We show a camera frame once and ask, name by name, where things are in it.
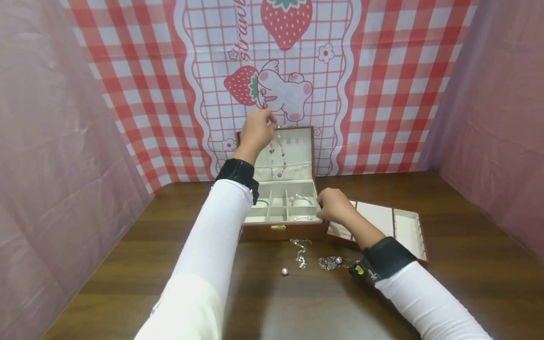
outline colorful bead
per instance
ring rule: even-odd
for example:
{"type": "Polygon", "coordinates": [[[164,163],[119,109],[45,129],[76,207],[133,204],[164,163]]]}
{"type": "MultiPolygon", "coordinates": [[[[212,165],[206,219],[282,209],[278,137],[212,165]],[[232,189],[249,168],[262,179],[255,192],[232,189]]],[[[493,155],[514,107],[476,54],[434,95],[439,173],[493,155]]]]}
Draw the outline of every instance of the colorful bead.
{"type": "MultiPolygon", "coordinates": [[[[283,176],[283,172],[287,169],[287,162],[285,161],[285,152],[283,151],[283,143],[281,141],[279,141],[279,139],[281,138],[280,134],[278,133],[276,135],[276,137],[278,138],[277,143],[278,143],[278,145],[280,147],[281,157],[283,158],[282,170],[277,173],[276,178],[281,178],[283,176]]],[[[270,152],[270,174],[271,174],[272,178],[274,178],[274,151],[275,151],[274,144],[271,142],[269,152],[270,152]]]]}

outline jewelry box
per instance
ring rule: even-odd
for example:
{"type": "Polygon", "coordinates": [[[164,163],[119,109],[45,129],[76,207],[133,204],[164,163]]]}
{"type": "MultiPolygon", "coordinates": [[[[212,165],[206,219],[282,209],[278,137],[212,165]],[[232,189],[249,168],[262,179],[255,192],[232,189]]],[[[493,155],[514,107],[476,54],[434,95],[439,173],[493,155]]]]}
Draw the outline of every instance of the jewelry box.
{"type": "MultiPolygon", "coordinates": [[[[429,261],[418,213],[358,201],[351,201],[351,204],[385,236],[392,236],[405,246],[420,263],[425,264],[429,261]]],[[[360,250],[353,235],[338,223],[329,223],[326,239],[348,248],[360,250]]]]}
{"type": "Polygon", "coordinates": [[[246,215],[241,241],[325,238],[327,225],[316,217],[313,155],[313,127],[276,130],[255,162],[259,199],[246,215]]]}

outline plaid fabric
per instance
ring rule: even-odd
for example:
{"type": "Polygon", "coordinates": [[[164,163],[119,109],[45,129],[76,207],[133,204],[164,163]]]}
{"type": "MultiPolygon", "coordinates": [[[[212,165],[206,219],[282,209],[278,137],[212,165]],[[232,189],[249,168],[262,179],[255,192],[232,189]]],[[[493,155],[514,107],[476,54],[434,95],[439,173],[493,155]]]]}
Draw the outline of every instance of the plaid fabric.
{"type": "Polygon", "coordinates": [[[266,65],[302,91],[276,115],[315,127],[317,175],[413,169],[477,2],[299,2],[286,46],[262,1],[61,0],[149,192],[213,179],[255,105],[225,79],[266,65]]]}

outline person's left hand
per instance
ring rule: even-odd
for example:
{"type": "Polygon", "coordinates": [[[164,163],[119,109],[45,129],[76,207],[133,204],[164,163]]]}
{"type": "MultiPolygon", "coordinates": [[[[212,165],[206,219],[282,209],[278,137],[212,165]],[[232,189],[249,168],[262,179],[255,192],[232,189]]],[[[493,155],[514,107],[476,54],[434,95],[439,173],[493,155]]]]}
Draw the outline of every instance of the person's left hand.
{"type": "Polygon", "coordinates": [[[272,141],[276,124],[276,117],[270,110],[254,108],[244,122],[240,132],[240,145],[232,158],[255,165],[259,153],[272,141]]]}

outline white velvet lining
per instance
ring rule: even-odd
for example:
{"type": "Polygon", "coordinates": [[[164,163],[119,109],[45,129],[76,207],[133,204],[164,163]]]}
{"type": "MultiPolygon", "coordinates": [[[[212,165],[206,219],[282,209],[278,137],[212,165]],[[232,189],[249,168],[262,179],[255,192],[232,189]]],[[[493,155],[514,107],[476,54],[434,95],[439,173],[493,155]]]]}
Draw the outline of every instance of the white velvet lining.
{"type": "Polygon", "coordinates": [[[417,258],[427,260],[423,233],[417,213],[394,209],[396,239],[417,258]]]}
{"type": "MultiPolygon", "coordinates": [[[[427,260],[423,233],[417,213],[364,202],[357,202],[356,209],[386,236],[393,236],[414,256],[424,261],[427,260]]],[[[330,222],[328,234],[354,241],[351,233],[338,223],[330,222]]]]}
{"type": "Polygon", "coordinates": [[[257,182],[263,181],[286,181],[286,180],[311,180],[313,178],[312,166],[312,132],[311,127],[300,127],[294,129],[280,129],[278,131],[280,138],[274,135],[272,145],[273,155],[270,154],[270,147],[265,147],[255,162],[254,179],[257,182]],[[283,167],[283,158],[281,156],[282,148],[285,153],[286,169],[281,178],[272,177],[270,168],[273,166],[274,174],[281,173],[283,167]]]}
{"type": "Polygon", "coordinates": [[[316,217],[319,209],[313,180],[262,182],[259,184],[259,201],[247,213],[244,223],[322,222],[316,217]],[[295,195],[304,199],[291,201],[295,195]]]}

